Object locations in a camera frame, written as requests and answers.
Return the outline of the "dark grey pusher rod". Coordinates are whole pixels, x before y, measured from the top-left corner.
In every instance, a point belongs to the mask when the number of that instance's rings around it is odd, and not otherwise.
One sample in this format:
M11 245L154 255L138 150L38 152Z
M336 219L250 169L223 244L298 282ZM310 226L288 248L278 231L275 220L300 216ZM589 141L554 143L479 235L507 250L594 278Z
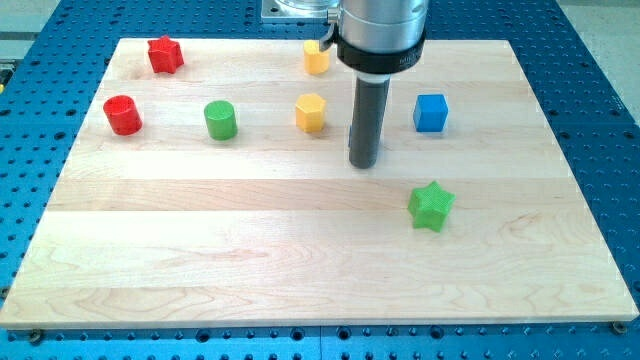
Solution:
M349 161L356 168L376 163L389 85L389 75L357 73L349 136Z

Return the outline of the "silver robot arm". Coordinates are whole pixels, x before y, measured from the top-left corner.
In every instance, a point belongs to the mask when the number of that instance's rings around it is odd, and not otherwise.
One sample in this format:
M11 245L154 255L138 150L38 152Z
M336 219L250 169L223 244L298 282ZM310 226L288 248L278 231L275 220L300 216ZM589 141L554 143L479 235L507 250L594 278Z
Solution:
M420 60L426 39L427 0L341 0L327 10L320 51L337 47L355 71L349 161L368 169L377 161L391 76Z

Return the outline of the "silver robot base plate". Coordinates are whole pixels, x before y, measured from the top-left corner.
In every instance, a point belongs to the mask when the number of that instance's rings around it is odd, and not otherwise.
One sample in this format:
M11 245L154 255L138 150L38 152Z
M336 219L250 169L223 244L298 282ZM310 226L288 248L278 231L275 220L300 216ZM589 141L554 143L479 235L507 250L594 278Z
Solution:
M326 20L327 10L336 7L338 0L261 0L261 22L318 23Z

